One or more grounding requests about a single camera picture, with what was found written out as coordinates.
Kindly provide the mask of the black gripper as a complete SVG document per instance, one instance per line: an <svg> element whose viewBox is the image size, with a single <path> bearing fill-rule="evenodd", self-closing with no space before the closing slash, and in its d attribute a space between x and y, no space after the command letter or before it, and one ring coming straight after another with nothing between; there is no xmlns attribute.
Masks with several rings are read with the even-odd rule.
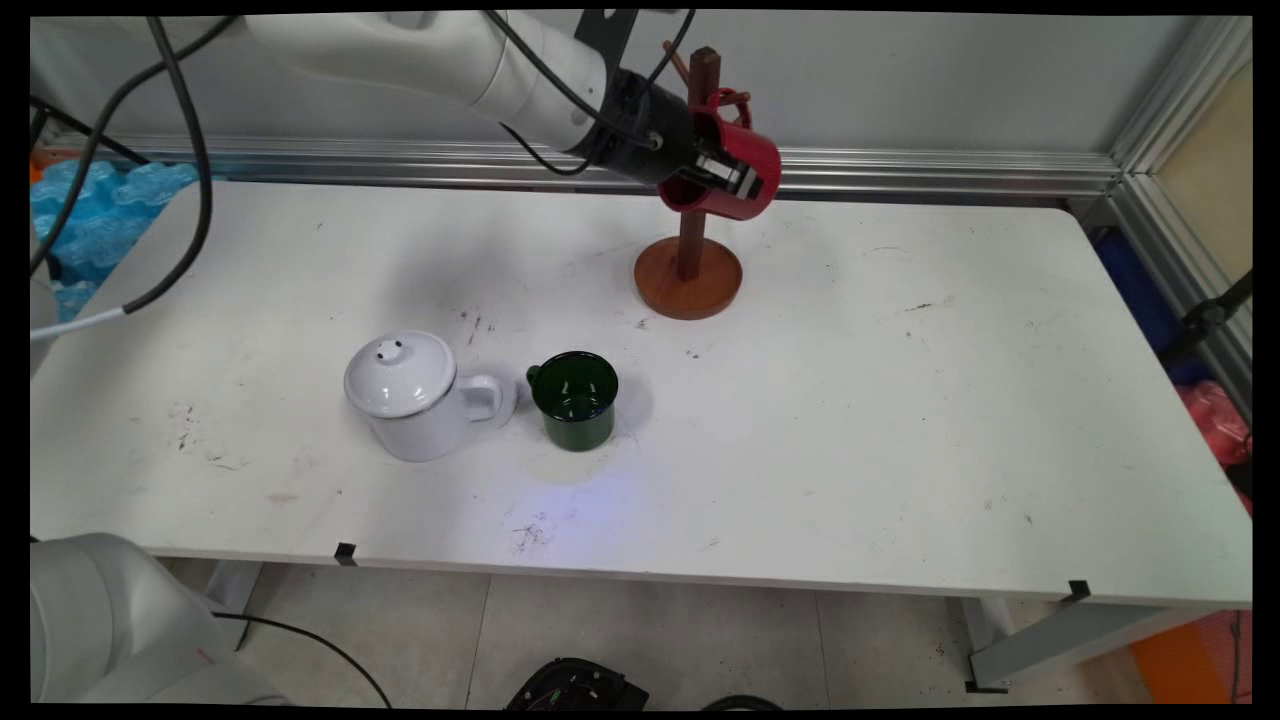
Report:
<svg viewBox="0 0 1280 720"><path fill-rule="evenodd" d="M640 146L608 129L598 143L598 165L645 186L667 181L668 205L701 205L710 192L756 199L763 190L763 163L726 149L699 149L692 113L680 96L649 85L644 76L617 69L611 77L602 114L637 138ZM695 167L698 178L680 174Z"/></svg>

